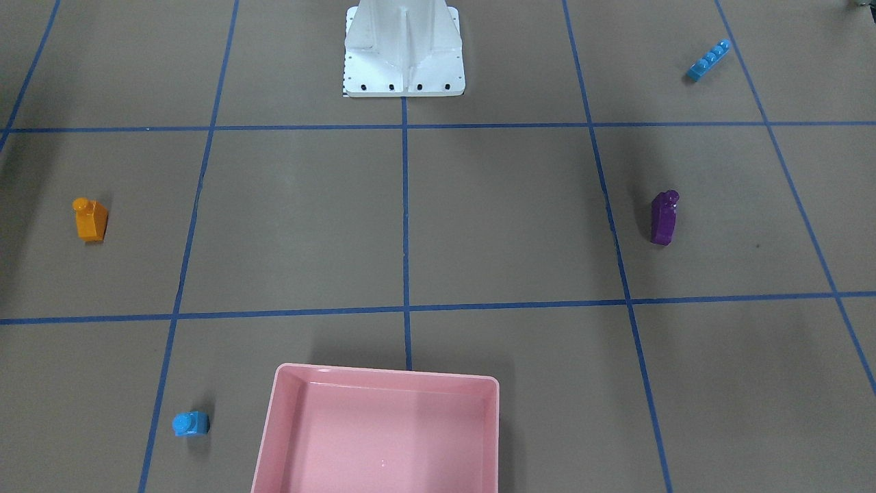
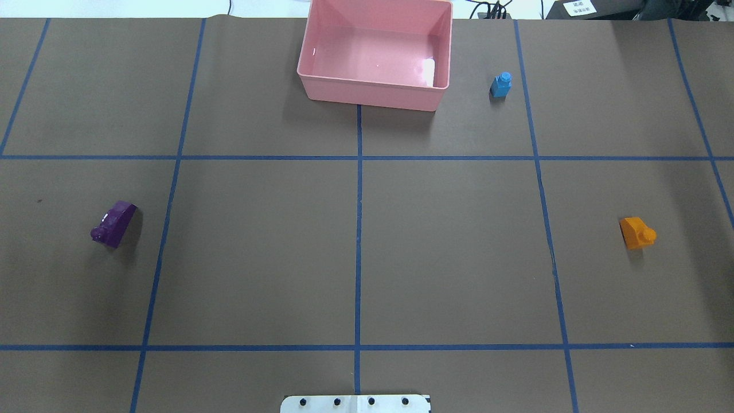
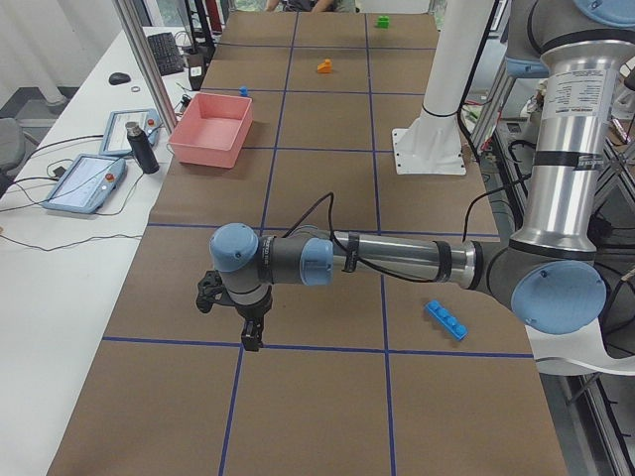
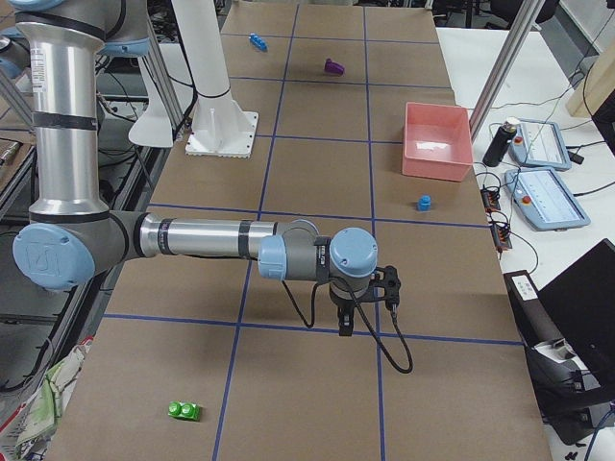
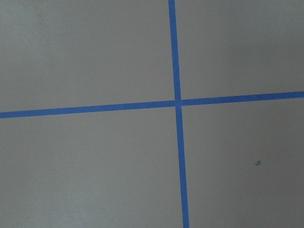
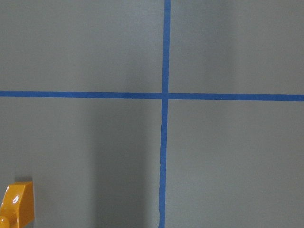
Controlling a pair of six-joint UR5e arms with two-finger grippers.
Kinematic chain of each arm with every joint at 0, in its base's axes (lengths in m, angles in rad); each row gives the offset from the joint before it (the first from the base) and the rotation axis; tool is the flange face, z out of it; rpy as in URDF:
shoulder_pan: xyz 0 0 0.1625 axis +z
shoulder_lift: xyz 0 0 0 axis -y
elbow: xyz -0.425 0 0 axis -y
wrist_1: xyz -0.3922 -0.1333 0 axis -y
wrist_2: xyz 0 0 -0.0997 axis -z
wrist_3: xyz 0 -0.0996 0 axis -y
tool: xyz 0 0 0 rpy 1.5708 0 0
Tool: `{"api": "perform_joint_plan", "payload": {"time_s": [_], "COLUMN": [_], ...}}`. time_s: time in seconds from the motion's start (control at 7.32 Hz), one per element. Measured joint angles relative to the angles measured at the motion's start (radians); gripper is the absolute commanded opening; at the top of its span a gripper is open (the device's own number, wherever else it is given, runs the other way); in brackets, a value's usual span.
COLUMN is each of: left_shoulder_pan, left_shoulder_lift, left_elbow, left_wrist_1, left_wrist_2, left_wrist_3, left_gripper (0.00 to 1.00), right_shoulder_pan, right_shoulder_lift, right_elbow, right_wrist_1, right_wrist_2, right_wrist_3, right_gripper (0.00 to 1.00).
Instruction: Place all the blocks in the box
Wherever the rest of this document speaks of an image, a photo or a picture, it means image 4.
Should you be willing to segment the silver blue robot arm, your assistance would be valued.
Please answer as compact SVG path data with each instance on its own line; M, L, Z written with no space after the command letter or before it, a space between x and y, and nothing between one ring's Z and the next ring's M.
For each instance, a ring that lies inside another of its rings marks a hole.
M184 255L246 259L267 279L327 286L339 332L349 336L377 300L378 246L359 228L328 237L309 222L162 219L113 211L101 199L95 59L150 49L143 1L16 1L30 48L39 195L12 243L18 269L49 290L67 290L136 258Z

